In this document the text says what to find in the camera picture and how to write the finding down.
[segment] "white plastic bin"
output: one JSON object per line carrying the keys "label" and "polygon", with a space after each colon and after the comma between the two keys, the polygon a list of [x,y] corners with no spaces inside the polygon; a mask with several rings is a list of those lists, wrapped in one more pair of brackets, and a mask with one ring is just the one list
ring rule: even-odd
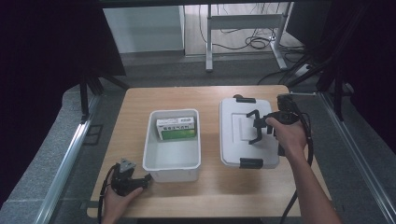
{"label": "white plastic bin", "polygon": [[265,100],[255,103],[238,103],[235,98],[223,99],[219,105],[220,156],[224,164],[240,167],[241,158],[262,160],[262,169],[274,169],[279,165],[277,140],[262,129],[262,140],[250,145],[249,140],[257,137],[253,127],[254,116],[247,118],[253,110],[259,110],[261,118],[272,112]]}
{"label": "white plastic bin", "polygon": [[[192,138],[161,140],[157,119],[194,117],[196,135]],[[199,113],[195,109],[156,110],[148,120],[143,168],[157,182],[182,182],[198,179],[201,165]]]}

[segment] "human arm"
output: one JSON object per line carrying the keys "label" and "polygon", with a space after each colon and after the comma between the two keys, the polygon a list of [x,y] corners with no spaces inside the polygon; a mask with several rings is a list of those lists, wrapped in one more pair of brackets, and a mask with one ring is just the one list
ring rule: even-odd
{"label": "human arm", "polygon": [[291,125],[283,125],[273,118],[268,118],[266,123],[274,127],[279,144],[285,148],[285,156],[293,172],[304,223],[342,223],[306,162],[303,124],[299,121]]}
{"label": "human arm", "polygon": [[138,188],[122,197],[118,195],[109,185],[111,176],[107,180],[107,187],[105,193],[105,212],[102,218],[103,224],[115,224],[121,218],[131,201],[136,198],[142,191],[143,188]]}

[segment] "gray carpet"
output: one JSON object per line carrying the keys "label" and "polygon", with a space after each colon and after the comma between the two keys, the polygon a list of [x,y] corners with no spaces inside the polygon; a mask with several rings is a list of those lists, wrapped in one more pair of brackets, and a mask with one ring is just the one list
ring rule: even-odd
{"label": "gray carpet", "polygon": [[[132,87],[173,86],[220,86],[255,85],[262,77],[278,70],[275,60],[267,55],[254,56],[252,60],[222,60],[214,63],[214,72],[205,71],[202,58],[189,62],[171,62],[171,59],[125,62],[127,77],[118,77]],[[281,75],[271,76],[262,84],[276,84]],[[75,166],[67,180],[61,199],[57,203],[50,223],[96,223],[87,217],[92,189],[113,131],[125,91],[102,80],[105,93],[92,121],[92,133],[98,135],[85,139]],[[314,91],[316,77],[308,79],[293,91]],[[32,223],[39,205],[53,179],[57,166],[79,122],[78,88],[64,95],[64,107],[60,111],[48,138],[40,148],[35,160],[14,189],[0,211],[0,223]],[[370,129],[348,100],[344,101],[346,124],[357,136],[364,155],[370,160],[379,180],[393,199],[396,197],[394,171],[396,159],[381,139]],[[356,168],[345,143],[334,128],[326,108],[316,97],[299,102],[302,111],[308,113],[312,122],[315,153],[318,164],[332,195],[334,206],[345,223],[386,223],[376,201]],[[263,223],[277,223],[278,217],[265,218]],[[120,223],[260,223],[258,218],[249,219],[123,219]],[[288,217],[286,223],[302,223],[299,217]]]}

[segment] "white panel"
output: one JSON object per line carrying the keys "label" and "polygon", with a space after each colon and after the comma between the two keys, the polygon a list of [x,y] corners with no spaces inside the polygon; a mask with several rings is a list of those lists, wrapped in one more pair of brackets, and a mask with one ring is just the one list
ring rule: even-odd
{"label": "white panel", "polygon": [[180,7],[105,8],[119,53],[181,50]]}

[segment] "small cardboard box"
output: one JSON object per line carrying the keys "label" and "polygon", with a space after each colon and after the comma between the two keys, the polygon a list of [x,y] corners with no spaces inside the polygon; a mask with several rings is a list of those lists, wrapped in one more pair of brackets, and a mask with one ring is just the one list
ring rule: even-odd
{"label": "small cardboard box", "polygon": [[194,117],[157,119],[157,130],[161,140],[194,137]]}

